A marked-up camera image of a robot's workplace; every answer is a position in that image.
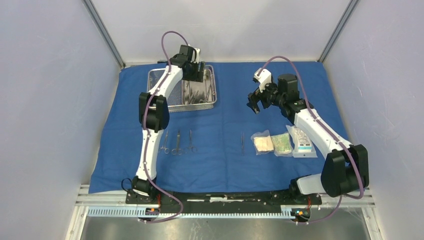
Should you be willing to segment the stainless steel instrument tray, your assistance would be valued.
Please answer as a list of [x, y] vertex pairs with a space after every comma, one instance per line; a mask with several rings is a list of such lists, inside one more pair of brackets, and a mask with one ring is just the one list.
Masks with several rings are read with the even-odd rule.
[[[210, 80], [211, 84], [212, 84], [209, 102], [205, 102], [205, 91], [206, 91], [206, 83], [205, 82], [207, 80]], [[182, 85], [181, 102], [182, 102], [183, 105], [189, 105], [189, 104], [185, 104], [185, 100], [184, 100], [184, 96], [185, 96], [184, 92], [185, 92], [187, 85], [189, 85], [189, 84], [200, 87], [200, 93], [196, 98], [196, 102], [194, 104], [190, 104], [190, 105], [212, 104], [212, 103], [216, 102], [216, 98], [217, 98], [216, 97], [216, 81], [215, 81], [214, 69], [211, 65], [205, 66], [203, 82], [195, 82], [195, 81], [187, 81], [187, 80], [181, 81], [181, 85]]]

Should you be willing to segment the wire mesh steel basket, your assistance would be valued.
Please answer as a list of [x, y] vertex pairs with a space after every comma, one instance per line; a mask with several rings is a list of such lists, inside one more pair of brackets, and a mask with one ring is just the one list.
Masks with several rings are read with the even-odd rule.
[[202, 82], [184, 80], [183, 70], [175, 65], [150, 70], [147, 91], [165, 96], [170, 113], [212, 109], [218, 98], [211, 65], [204, 67]]

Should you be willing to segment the steel thumb tweezers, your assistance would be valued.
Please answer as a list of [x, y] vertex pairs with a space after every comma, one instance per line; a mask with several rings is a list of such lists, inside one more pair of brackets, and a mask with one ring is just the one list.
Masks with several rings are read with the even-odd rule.
[[241, 155], [245, 155], [245, 135], [243, 132], [240, 134], [240, 142], [241, 142]]

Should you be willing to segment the beige gauze packet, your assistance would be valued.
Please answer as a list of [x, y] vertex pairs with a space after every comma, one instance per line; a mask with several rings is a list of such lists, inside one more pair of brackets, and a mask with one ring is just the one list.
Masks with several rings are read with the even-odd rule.
[[269, 130], [256, 132], [250, 137], [256, 155], [263, 155], [275, 150]]

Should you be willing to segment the green printed packet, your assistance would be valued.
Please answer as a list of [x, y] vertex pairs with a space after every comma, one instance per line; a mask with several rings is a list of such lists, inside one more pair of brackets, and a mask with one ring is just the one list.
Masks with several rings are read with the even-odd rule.
[[290, 134], [285, 132], [283, 134], [272, 135], [271, 141], [274, 147], [274, 155], [277, 157], [292, 157], [293, 147], [291, 145]]

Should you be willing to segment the blue surgical drape cloth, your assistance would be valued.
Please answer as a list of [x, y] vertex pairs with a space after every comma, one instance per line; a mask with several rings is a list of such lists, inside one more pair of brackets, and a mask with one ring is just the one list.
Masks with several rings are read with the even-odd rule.
[[[139, 167], [142, 127], [139, 122], [139, 95], [148, 87], [148, 73], [164, 64], [148, 64], [123, 69], [115, 98], [102, 130], [97, 163], [90, 178], [91, 194], [121, 190], [130, 186]], [[286, 189], [294, 178], [322, 172], [325, 158], [279, 157], [273, 153], [256, 155], [251, 136], [269, 130], [286, 132], [290, 122], [280, 109], [271, 106], [255, 114], [248, 106], [248, 94], [261, 62], [214, 62], [217, 101], [207, 110], [172, 112], [167, 147], [189, 144], [189, 131], [196, 153], [181, 155], [160, 152], [156, 183], [162, 189], [183, 193], [261, 192]], [[241, 153], [244, 133], [244, 156]]]

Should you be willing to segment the white blue box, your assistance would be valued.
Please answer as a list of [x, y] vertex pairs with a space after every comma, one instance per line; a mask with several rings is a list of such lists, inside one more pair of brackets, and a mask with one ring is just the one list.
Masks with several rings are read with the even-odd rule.
[[292, 138], [294, 158], [317, 158], [315, 147], [307, 134], [296, 126], [286, 125], [287, 131]]

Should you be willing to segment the steel surgical scissors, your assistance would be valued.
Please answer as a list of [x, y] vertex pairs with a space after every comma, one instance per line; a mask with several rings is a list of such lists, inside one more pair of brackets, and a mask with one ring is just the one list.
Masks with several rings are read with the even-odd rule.
[[180, 129], [177, 131], [177, 135], [176, 135], [176, 145], [175, 148], [171, 150], [171, 154], [172, 155], [182, 155], [183, 154], [183, 150], [181, 148], [181, 131]]

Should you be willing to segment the steel curved hemostat clamp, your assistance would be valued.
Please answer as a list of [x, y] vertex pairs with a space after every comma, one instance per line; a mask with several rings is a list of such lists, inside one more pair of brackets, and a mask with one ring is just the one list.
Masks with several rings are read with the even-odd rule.
[[167, 142], [168, 142], [168, 136], [169, 136], [169, 131], [166, 131], [162, 146], [159, 148], [158, 152], [164, 152], [165, 154], [169, 154], [170, 153], [170, 149], [167, 146]]

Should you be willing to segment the steel scalpel handle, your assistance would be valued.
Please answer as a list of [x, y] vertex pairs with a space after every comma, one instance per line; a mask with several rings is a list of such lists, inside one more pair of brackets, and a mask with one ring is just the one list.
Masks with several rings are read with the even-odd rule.
[[205, 81], [205, 96], [204, 101], [208, 103], [210, 101], [212, 91], [212, 82], [210, 80]]

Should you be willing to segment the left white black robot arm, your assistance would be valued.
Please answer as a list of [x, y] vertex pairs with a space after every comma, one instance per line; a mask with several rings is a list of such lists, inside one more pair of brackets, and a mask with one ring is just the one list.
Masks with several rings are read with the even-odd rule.
[[157, 198], [156, 163], [160, 140], [170, 121], [168, 98], [182, 80], [203, 81], [205, 62], [200, 61], [200, 53], [199, 48], [181, 45], [179, 53], [167, 60], [167, 66], [156, 84], [148, 92], [139, 95], [142, 147], [131, 190], [145, 204], [151, 204]]

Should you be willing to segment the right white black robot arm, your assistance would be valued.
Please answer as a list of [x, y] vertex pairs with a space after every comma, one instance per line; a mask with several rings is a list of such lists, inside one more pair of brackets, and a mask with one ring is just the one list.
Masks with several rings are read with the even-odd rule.
[[258, 88], [248, 95], [247, 106], [255, 114], [263, 108], [276, 106], [296, 128], [302, 130], [325, 158], [322, 172], [293, 179], [289, 199], [302, 204], [311, 194], [326, 193], [330, 197], [347, 196], [360, 199], [369, 185], [368, 151], [353, 145], [337, 134], [318, 114], [306, 97], [301, 98], [302, 84], [294, 74], [282, 74], [274, 82], [268, 70], [253, 75]]

